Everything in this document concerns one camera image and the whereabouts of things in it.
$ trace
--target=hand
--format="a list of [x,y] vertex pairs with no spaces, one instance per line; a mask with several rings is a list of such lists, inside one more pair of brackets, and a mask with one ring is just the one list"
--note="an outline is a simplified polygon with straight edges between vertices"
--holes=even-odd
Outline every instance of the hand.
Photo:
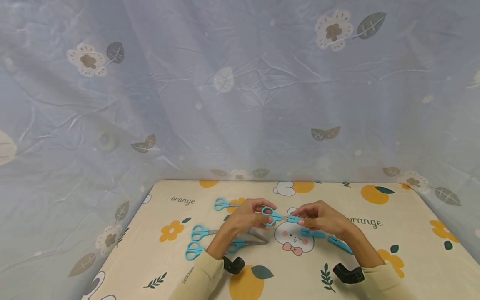
[[292,213],[293,216],[304,218],[299,221],[301,226],[311,230],[323,230],[344,240],[344,235],[356,226],[344,215],[336,211],[322,200],[304,204]]
[[233,228],[237,236],[245,233],[251,227],[270,229],[264,223],[271,223],[273,221],[272,217],[260,213],[264,206],[276,209],[276,205],[266,199],[247,199],[228,217],[222,226]]

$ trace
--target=sweater cuff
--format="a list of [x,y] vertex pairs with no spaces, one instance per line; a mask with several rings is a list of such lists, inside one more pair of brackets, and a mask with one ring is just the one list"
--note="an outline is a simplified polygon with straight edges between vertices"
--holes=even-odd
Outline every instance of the sweater cuff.
[[390,263],[379,265],[373,268],[362,268],[365,280],[363,285],[368,290],[385,291],[401,284],[401,279],[396,274]]
[[218,261],[206,251],[202,251],[197,258],[196,265],[199,269],[203,270],[210,279],[212,279],[222,274],[223,259]]

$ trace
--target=beige sleeve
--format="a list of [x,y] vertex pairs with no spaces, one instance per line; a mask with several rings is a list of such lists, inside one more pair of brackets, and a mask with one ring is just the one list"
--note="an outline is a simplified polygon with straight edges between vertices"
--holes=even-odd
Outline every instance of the beige sleeve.
[[218,261],[203,251],[168,300],[207,300],[222,275],[223,259]]
[[392,265],[387,263],[375,268],[362,268],[365,280],[360,286],[371,300],[416,300],[396,274]]

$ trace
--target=person's left hand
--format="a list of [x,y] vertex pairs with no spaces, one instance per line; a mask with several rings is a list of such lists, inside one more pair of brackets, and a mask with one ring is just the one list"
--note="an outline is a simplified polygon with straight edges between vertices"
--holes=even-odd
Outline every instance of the person's left hand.
[[225,221],[224,225],[234,228],[237,235],[245,233],[251,227],[270,229],[264,223],[273,221],[271,216],[262,215],[260,212],[264,206],[276,209],[276,205],[264,198],[246,199]]

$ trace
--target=black object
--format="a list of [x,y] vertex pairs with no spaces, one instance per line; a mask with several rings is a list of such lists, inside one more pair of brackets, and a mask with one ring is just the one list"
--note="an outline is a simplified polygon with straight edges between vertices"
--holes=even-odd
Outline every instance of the black object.
[[236,275],[240,273],[240,271],[243,269],[244,266],[245,266],[245,262],[240,256],[237,257],[233,262],[230,259],[228,259],[228,257],[226,256],[223,257],[223,268],[231,274]]
[[365,279],[361,267],[356,267],[352,271],[349,271],[343,264],[337,264],[333,268],[333,272],[341,282],[346,284],[359,283]]

